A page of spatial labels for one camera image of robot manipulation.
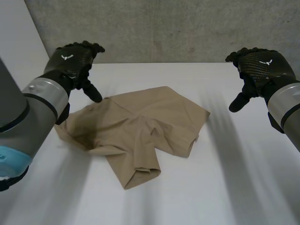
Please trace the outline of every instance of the robotic hand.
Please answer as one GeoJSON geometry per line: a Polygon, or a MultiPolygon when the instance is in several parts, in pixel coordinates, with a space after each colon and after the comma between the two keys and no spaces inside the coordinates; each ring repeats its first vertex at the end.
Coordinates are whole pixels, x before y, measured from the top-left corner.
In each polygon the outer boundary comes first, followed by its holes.
{"type": "MultiPolygon", "coordinates": [[[[100,102],[102,96],[90,83],[88,76],[97,53],[104,52],[105,49],[102,46],[87,41],[57,48],[46,65],[45,73],[40,77],[49,78],[62,85],[68,96],[75,88],[83,89],[92,101],[100,102]]],[[[68,103],[56,121],[57,125],[68,118],[69,110],[70,104],[68,103]]]]}
{"type": "Polygon", "coordinates": [[[54,124],[68,118],[71,90],[83,89],[94,102],[101,94],[88,80],[98,44],[83,41],[57,48],[45,73],[21,92],[0,60],[0,191],[20,181],[54,124]]]}
{"type": "Polygon", "coordinates": [[[286,133],[300,151],[300,82],[283,55],[274,50],[242,48],[225,61],[233,62],[244,80],[242,92],[229,110],[235,113],[251,98],[263,97],[271,125],[286,133]]]}

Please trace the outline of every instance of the gray robot arm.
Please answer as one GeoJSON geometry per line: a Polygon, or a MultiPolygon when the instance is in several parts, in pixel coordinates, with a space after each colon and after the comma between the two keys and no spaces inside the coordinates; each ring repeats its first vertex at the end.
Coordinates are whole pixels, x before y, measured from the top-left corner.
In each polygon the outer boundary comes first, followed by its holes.
{"type": "Polygon", "coordinates": [[[88,80],[97,53],[105,49],[87,41],[57,48],[45,73],[20,91],[0,60],[0,191],[18,182],[27,172],[37,151],[54,124],[69,114],[69,95],[73,89],[94,102],[101,94],[88,80]]]}
{"type": "Polygon", "coordinates": [[[71,89],[39,77],[21,92],[0,60],[0,176],[18,177],[68,104],[71,89]]]}
{"type": "Polygon", "coordinates": [[[277,90],[267,105],[276,123],[300,151],[300,82],[277,90]]]}

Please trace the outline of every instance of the wrinkled cloth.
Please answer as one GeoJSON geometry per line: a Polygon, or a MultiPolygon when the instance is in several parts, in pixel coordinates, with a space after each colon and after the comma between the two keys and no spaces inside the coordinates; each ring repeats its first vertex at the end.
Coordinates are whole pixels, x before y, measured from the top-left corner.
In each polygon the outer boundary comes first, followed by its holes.
{"type": "Polygon", "coordinates": [[[155,148],[188,157],[209,112],[169,87],[105,98],[70,114],[59,137],[105,156],[124,189],[160,174],[155,148]]]}

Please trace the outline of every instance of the white table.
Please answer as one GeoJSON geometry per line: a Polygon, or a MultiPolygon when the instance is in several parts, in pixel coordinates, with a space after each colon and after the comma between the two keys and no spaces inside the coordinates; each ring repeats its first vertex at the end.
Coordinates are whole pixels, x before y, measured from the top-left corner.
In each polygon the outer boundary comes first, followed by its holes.
{"type": "MultiPolygon", "coordinates": [[[[52,130],[28,175],[1,193],[1,224],[300,222],[300,153],[270,126],[263,99],[229,112],[243,85],[232,64],[97,64],[90,79],[104,97],[169,86],[211,116],[189,158],[157,150],[161,175],[126,191],[104,157],[83,154],[52,130]]],[[[75,112],[90,100],[75,90],[70,103],[75,112]]]]}

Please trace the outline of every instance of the concrete wall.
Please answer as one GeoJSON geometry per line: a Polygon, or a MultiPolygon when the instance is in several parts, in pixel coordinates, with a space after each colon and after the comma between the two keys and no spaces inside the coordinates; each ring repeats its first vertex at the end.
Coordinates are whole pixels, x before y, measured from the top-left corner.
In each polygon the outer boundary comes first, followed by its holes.
{"type": "Polygon", "coordinates": [[[46,50],[88,40],[95,63],[224,62],[280,51],[300,78],[299,0],[25,0],[46,50]]]}

